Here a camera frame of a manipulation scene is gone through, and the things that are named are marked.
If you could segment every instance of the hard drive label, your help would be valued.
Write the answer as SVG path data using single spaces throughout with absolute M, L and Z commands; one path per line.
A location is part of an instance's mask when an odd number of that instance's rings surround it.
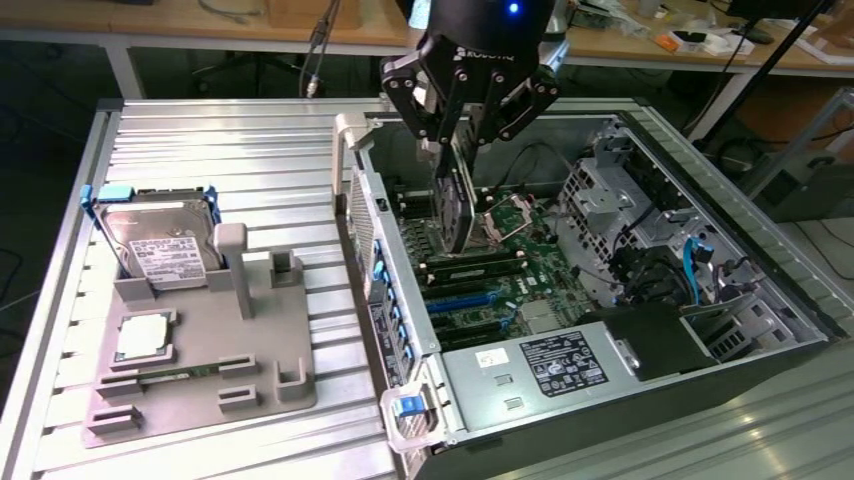
M 152 284 L 204 278 L 204 262 L 194 238 L 132 240 L 129 244 Z
M 547 397 L 556 397 L 608 381 L 580 332 L 524 342 L 519 346 L 539 390 Z

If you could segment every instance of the blue pcie slot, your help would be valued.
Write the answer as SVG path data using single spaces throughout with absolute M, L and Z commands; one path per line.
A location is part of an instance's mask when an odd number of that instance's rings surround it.
M 433 302 L 427 305 L 427 313 L 445 313 L 452 312 L 453 310 L 463 310 L 465 308 L 484 307 L 487 305 L 492 305 L 496 298 L 497 295 L 495 293 L 485 293 L 472 295 L 471 297 Z

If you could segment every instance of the blue cable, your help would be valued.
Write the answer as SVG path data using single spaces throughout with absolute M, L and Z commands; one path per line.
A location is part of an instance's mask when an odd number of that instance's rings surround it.
M 684 268 L 684 276 L 688 278 L 688 284 L 691 285 L 691 293 L 694 294 L 694 305 L 699 305 L 699 285 L 696 284 L 696 277 L 694 277 L 694 264 L 692 255 L 694 248 L 702 245 L 699 238 L 688 237 L 684 242 L 684 248 L 682 249 L 682 267 Z

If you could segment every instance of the metal slotted table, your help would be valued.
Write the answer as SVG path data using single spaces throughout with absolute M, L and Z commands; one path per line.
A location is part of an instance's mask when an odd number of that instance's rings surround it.
M 395 478 L 332 210 L 332 124 L 379 100 L 138 101 L 98 111 L 65 211 L 0 439 L 2 478 Z M 85 183 L 210 184 L 249 252 L 305 265 L 317 404 L 308 410 L 84 449 L 81 421 L 116 260 L 77 207 Z M 9 411 L 20 412 L 16 418 Z

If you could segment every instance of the computer monitor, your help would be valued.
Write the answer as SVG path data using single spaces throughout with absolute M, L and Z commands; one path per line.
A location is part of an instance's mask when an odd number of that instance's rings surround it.
M 726 14 L 747 20 L 782 18 L 794 20 L 807 13 L 816 0 L 731 0 Z

